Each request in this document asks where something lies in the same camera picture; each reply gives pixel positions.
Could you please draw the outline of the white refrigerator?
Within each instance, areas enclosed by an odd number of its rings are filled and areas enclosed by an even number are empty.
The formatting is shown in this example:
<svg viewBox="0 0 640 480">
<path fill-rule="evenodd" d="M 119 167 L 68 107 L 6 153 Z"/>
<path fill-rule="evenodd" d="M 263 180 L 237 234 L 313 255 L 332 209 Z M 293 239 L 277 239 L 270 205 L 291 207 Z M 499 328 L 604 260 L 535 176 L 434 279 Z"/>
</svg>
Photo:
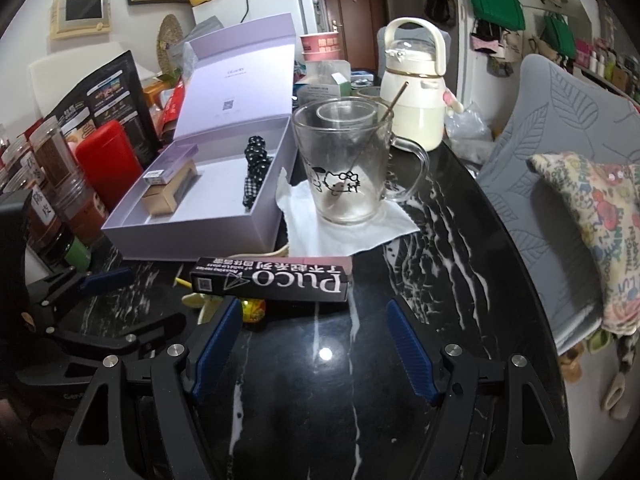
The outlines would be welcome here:
<svg viewBox="0 0 640 480">
<path fill-rule="evenodd" d="M 318 32 L 314 0 L 210 0 L 192 12 L 196 24 L 216 16 L 224 27 L 290 14 L 298 36 Z"/>
</svg>

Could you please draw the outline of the cream white kettle bottle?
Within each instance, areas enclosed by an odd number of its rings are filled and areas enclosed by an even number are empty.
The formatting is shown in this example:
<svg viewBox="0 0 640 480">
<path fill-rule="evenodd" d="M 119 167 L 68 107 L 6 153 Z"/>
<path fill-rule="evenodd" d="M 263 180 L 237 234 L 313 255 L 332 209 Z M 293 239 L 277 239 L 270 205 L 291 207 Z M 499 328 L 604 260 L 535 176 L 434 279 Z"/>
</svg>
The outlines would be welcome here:
<svg viewBox="0 0 640 480">
<path fill-rule="evenodd" d="M 402 25 L 425 28 L 435 39 L 435 53 L 396 41 Z M 439 28 L 422 18 L 396 18 L 386 26 L 386 66 L 380 98 L 394 107 L 393 133 L 430 152 L 444 140 L 445 115 L 462 113 L 463 105 L 447 88 L 445 43 Z"/>
</svg>

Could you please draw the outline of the grey leaf chair far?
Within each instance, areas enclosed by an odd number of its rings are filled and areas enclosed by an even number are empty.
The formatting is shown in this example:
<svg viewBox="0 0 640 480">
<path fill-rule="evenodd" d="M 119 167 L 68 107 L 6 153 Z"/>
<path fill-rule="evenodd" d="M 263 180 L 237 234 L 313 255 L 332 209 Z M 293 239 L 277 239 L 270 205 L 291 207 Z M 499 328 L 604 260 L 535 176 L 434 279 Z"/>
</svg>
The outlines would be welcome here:
<svg viewBox="0 0 640 480">
<path fill-rule="evenodd" d="M 376 74 L 378 78 L 382 78 L 385 72 L 386 57 L 385 57 L 385 36 L 386 27 L 381 27 L 376 33 L 376 40 L 378 40 L 378 69 Z M 442 39 L 445 43 L 446 64 L 449 64 L 450 60 L 450 46 L 451 38 L 446 30 L 439 29 Z M 409 44 L 417 44 L 419 47 L 424 47 L 428 53 L 435 53 L 435 39 L 433 36 L 422 27 L 409 28 L 402 25 L 397 29 L 395 35 L 396 41 L 408 41 Z"/>
</svg>

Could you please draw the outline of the gold cardboard box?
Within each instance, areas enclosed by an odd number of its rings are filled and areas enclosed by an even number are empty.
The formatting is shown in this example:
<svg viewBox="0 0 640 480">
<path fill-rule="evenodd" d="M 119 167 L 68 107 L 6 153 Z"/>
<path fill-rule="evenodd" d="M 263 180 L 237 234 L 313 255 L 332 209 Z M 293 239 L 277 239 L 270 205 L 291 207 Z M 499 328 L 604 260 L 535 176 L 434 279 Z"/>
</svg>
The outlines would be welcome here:
<svg viewBox="0 0 640 480">
<path fill-rule="evenodd" d="M 142 196 L 142 205 L 152 217 L 173 214 L 198 180 L 194 162 L 187 162 L 167 184 L 152 185 Z"/>
</svg>

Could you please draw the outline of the red snack bag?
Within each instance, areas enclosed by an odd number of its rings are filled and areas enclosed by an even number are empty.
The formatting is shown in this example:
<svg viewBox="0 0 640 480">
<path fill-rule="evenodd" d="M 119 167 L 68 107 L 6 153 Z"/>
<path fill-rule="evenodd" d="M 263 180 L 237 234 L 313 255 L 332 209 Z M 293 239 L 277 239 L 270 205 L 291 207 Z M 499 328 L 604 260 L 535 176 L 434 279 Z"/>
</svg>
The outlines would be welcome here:
<svg viewBox="0 0 640 480">
<path fill-rule="evenodd" d="M 183 106 L 185 94 L 186 88 L 184 88 L 183 80 L 180 79 L 163 109 L 160 134 L 158 135 L 160 142 L 162 142 L 163 145 L 171 144 L 174 140 L 177 122 Z"/>
</svg>

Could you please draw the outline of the white medicine box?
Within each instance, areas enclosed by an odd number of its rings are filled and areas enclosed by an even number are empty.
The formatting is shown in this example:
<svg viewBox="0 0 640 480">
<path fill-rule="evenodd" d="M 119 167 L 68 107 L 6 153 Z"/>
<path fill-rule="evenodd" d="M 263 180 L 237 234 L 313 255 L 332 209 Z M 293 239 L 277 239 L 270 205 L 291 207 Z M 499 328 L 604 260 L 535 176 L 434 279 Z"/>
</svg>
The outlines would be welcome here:
<svg viewBox="0 0 640 480">
<path fill-rule="evenodd" d="M 309 62 L 294 86 L 298 104 L 352 95 L 352 70 L 344 60 Z"/>
</svg>

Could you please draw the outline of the floral fabric cushion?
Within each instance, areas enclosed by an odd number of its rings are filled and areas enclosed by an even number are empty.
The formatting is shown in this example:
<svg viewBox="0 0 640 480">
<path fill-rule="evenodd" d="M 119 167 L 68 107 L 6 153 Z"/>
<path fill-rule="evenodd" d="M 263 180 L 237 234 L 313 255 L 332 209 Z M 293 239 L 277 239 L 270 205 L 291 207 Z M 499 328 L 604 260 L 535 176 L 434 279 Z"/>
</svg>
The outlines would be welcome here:
<svg viewBox="0 0 640 480">
<path fill-rule="evenodd" d="M 562 198 L 597 267 L 602 328 L 639 329 L 639 166 L 598 164 L 574 152 L 536 154 L 527 165 Z"/>
</svg>

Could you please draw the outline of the green tote bag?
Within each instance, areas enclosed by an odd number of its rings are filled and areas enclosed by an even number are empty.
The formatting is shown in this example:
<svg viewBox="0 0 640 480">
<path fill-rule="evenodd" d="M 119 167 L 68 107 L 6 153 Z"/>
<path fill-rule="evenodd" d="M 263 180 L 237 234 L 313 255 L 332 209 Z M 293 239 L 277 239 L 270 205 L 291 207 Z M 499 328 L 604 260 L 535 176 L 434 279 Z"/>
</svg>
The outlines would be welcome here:
<svg viewBox="0 0 640 480">
<path fill-rule="evenodd" d="M 520 0 L 470 0 L 474 16 L 514 32 L 526 29 Z"/>
</svg>

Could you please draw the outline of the glass Hello Kitty mug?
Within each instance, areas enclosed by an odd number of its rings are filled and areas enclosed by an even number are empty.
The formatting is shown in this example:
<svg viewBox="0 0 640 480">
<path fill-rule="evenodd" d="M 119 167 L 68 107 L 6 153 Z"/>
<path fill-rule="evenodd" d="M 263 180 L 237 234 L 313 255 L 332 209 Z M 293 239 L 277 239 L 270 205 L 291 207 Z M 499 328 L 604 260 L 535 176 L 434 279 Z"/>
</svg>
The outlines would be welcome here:
<svg viewBox="0 0 640 480">
<path fill-rule="evenodd" d="M 349 226 L 372 219 L 388 198 L 404 202 L 427 174 L 428 157 L 419 144 L 395 136 L 394 113 L 365 98 L 335 98 L 297 107 L 295 139 L 318 215 Z M 418 173 L 403 191 L 387 188 L 390 151 L 413 155 Z"/>
</svg>

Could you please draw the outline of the red cylindrical tin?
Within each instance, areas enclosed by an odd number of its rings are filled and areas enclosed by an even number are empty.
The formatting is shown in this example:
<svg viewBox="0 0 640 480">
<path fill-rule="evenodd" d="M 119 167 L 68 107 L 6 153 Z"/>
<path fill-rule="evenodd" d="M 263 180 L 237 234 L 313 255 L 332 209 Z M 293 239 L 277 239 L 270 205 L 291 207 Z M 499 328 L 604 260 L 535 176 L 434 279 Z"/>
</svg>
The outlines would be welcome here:
<svg viewBox="0 0 640 480">
<path fill-rule="evenodd" d="M 134 148 L 117 120 L 107 122 L 80 142 L 75 157 L 108 211 L 117 207 L 142 175 Z"/>
</svg>

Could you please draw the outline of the black snack pouch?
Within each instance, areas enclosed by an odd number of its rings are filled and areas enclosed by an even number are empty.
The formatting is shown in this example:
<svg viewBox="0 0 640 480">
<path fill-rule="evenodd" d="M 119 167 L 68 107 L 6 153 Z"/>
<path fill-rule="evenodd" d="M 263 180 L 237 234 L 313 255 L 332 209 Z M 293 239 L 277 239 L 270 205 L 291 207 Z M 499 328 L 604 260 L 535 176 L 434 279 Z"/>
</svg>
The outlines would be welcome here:
<svg viewBox="0 0 640 480">
<path fill-rule="evenodd" d="M 81 144 L 94 130 L 114 120 L 124 128 L 140 165 L 149 167 L 160 151 L 134 57 L 126 51 L 89 74 L 53 107 L 70 143 Z"/>
</svg>

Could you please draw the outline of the orange peel labelled jar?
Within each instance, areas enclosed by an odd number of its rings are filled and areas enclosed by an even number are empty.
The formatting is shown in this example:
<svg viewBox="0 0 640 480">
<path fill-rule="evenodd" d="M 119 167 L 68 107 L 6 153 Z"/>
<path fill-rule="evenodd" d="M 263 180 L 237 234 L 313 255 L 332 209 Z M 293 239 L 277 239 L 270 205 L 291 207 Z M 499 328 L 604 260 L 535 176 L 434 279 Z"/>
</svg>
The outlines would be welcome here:
<svg viewBox="0 0 640 480">
<path fill-rule="evenodd" d="M 4 188 L 6 193 L 21 190 L 29 190 L 32 193 L 30 205 L 27 208 L 28 242 L 32 249 L 41 255 L 50 248 L 62 232 L 62 222 L 26 167 L 18 170 Z"/>
</svg>

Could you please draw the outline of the grey leaf chair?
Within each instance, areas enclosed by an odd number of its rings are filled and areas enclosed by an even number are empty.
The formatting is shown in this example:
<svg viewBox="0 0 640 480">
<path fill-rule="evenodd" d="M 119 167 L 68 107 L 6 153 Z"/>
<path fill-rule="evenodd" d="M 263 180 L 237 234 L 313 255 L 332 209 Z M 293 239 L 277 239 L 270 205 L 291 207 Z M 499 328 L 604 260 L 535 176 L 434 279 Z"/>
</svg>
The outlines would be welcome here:
<svg viewBox="0 0 640 480">
<path fill-rule="evenodd" d="M 378 69 L 376 74 L 378 78 L 382 78 L 385 72 L 386 57 L 385 57 L 385 36 L 386 27 L 381 27 L 376 33 L 376 40 L 378 40 Z M 450 60 L 450 46 L 451 38 L 446 30 L 439 29 L 442 39 L 445 43 L 446 64 L 449 64 Z M 402 25 L 397 29 L 395 35 L 396 41 L 408 41 L 409 44 L 417 44 L 419 47 L 424 47 L 428 53 L 435 53 L 435 39 L 433 36 L 422 27 L 409 28 Z"/>
<path fill-rule="evenodd" d="M 506 225 L 564 353 L 639 327 L 639 113 L 538 54 L 477 181 Z"/>
</svg>

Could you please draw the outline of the wall intercom panel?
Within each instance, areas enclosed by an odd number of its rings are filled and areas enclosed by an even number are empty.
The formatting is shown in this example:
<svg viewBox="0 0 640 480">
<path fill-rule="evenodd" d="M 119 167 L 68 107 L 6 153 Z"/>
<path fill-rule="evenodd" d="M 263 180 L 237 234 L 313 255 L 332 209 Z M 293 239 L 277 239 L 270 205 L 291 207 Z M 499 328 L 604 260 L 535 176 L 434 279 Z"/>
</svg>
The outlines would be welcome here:
<svg viewBox="0 0 640 480">
<path fill-rule="evenodd" d="M 103 35 L 111 31 L 111 0 L 52 1 L 52 40 Z"/>
</svg>

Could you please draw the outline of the green labelled dark jar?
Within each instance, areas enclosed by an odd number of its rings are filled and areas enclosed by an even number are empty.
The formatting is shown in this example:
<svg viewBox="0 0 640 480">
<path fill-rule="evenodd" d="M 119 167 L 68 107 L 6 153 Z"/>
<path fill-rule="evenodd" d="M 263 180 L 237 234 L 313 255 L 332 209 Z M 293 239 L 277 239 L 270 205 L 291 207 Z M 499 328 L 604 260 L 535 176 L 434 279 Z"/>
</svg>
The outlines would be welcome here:
<svg viewBox="0 0 640 480">
<path fill-rule="evenodd" d="M 72 266 L 85 272 L 90 266 L 91 252 L 74 234 L 63 233 L 52 243 L 47 258 L 52 266 Z"/>
</svg>

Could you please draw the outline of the black polka dot scrunchie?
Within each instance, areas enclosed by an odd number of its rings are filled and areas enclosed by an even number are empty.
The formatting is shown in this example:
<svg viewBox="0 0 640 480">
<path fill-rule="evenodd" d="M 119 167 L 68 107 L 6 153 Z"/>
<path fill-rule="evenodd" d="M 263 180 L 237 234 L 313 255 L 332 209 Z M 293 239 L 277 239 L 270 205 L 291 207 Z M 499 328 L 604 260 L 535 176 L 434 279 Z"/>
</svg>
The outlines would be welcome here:
<svg viewBox="0 0 640 480">
<path fill-rule="evenodd" d="M 247 162 L 247 174 L 256 183 L 262 183 L 271 166 L 272 158 L 266 150 L 266 141 L 262 136 L 251 136 L 244 150 Z"/>
</svg>

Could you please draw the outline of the short orange jar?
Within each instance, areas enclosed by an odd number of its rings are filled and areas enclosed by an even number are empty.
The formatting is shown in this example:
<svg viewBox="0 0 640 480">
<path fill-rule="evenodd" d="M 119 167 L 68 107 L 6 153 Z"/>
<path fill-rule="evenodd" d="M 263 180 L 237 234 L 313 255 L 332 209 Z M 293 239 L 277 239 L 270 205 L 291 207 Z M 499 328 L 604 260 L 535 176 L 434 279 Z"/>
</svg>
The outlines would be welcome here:
<svg viewBox="0 0 640 480">
<path fill-rule="evenodd" d="M 53 206 L 82 244 L 91 246 L 103 236 L 107 210 L 81 174 L 72 174 L 61 183 Z"/>
</svg>

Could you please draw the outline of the tall brown spice jar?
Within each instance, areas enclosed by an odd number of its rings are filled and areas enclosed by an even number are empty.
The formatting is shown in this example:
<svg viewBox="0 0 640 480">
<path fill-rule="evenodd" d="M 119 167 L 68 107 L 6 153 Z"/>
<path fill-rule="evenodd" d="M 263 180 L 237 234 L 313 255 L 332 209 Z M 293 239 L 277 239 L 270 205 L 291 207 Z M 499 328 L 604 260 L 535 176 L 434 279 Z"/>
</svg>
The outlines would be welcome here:
<svg viewBox="0 0 640 480">
<path fill-rule="evenodd" d="M 80 178 L 80 169 L 58 120 L 54 116 L 47 118 L 29 137 L 29 143 L 52 186 L 52 196 L 59 198 L 65 185 Z"/>
</svg>

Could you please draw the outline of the black white gingham scrunchie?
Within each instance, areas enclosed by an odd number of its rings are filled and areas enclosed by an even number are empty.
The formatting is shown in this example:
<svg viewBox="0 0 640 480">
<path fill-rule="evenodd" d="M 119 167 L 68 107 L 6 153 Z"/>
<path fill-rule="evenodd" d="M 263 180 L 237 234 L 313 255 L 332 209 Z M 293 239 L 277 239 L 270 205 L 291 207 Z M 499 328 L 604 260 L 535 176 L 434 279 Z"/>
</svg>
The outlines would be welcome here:
<svg viewBox="0 0 640 480">
<path fill-rule="evenodd" d="M 251 210 L 260 191 L 262 184 L 252 176 L 247 176 L 244 181 L 243 206 Z"/>
</svg>

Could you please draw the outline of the grey leaf chair near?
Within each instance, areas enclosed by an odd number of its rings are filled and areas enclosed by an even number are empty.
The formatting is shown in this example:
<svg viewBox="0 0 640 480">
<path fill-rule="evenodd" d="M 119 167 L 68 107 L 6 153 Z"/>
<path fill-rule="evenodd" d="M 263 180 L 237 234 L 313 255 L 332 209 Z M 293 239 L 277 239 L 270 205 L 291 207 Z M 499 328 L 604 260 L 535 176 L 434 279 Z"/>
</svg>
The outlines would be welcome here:
<svg viewBox="0 0 640 480">
<path fill-rule="evenodd" d="M 538 54 L 477 181 L 506 225 L 564 353 L 639 327 L 639 113 Z"/>
</svg>

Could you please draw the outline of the pink paper cup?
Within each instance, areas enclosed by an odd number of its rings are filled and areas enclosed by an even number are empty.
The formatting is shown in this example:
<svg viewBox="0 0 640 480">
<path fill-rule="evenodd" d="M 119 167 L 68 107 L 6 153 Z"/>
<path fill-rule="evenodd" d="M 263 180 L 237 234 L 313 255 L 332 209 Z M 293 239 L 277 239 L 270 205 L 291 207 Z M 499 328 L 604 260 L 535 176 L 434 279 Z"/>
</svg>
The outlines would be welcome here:
<svg viewBox="0 0 640 480">
<path fill-rule="evenodd" d="M 306 62 L 335 61 L 342 58 L 339 32 L 317 32 L 300 37 Z"/>
</svg>

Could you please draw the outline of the brown wooden door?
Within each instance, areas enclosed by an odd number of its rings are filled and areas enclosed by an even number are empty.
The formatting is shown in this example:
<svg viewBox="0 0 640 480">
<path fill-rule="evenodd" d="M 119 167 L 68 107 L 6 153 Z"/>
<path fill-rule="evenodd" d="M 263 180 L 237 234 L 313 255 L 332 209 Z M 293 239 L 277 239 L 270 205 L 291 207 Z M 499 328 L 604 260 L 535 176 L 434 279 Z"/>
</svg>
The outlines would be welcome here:
<svg viewBox="0 0 640 480">
<path fill-rule="evenodd" d="M 331 32 L 355 70 L 378 71 L 378 31 L 387 23 L 387 0 L 324 0 Z"/>
</svg>

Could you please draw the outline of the lavender open gift box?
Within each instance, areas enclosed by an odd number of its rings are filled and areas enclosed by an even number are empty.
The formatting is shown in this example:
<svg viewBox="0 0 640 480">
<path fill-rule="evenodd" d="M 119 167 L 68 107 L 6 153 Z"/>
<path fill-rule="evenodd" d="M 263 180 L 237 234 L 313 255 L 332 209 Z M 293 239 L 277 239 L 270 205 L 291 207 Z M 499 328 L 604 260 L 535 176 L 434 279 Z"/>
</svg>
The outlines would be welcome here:
<svg viewBox="0 0 640 480">
<path fill-rule="evenodd" d="M 159 217 L 143 207 L 149 185 L 137 180 L 102 226 L 124 258 L 195 261 L 273 250 L 282 219 L 278 177 L 282 169 L 292 174 L 297 153 L 290 122 L 296 42 L 288 14 L 193 41 L 196 63 L 171 144 L 198 146 L 198 180 L 173 214 Z M 244 150 L 251 136 L 265 139 L 272 162 L 246 210 Z"/>
</svg>

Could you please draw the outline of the white tissue napkin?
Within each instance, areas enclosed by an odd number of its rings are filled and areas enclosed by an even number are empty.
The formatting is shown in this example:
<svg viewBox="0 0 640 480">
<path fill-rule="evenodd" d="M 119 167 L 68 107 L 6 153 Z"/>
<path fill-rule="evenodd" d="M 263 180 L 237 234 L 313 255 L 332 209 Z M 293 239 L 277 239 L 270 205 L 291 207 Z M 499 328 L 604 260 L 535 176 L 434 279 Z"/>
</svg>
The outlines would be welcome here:
<svg viewBox="0 0 640 480">
<path fill-rule="evenodd" d="M 318 215 L 308 181 L 290 185 L 285 169 L 278 177 L 276 201 L 285 220 L 290 257 L 349 257 L 419 231 L 416 222 L 390 200 L 383 200 L 366 222 L 354 226 L 329 222 Z"/>
</svg>

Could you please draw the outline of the black PUCO box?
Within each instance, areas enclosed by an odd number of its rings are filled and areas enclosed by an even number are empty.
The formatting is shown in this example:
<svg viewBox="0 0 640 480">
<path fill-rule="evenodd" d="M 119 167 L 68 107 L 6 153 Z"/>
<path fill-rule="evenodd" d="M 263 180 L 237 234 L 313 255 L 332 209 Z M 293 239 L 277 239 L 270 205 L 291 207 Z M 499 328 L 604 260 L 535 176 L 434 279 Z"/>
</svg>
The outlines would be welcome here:
<svg viewBox="0 0 640 480">
<path fill-rule="evenodd" d="M 242 299 L 337 302 L 352 281 L 348 257 L 201 258 L 190 272 L 194 292 Z"/>
</svg>

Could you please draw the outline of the purple eyes product box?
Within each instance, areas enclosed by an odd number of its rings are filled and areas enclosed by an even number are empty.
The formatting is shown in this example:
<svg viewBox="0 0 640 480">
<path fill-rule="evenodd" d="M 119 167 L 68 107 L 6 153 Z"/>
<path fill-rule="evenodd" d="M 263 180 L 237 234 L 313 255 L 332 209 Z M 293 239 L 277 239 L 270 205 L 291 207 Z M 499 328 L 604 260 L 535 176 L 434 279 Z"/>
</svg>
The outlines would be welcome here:
<svg viewBox="0 0 640 480">
<path fill-rule="evenodd" d="M 166 185 L 184 165 L 192 162 L 196 154 L 198 154 L 196 144 L 171 144 L 165 151 L 162 151 L 162 154 L 145 171 L 142 178 L 148 185 Z"/>
</svg>

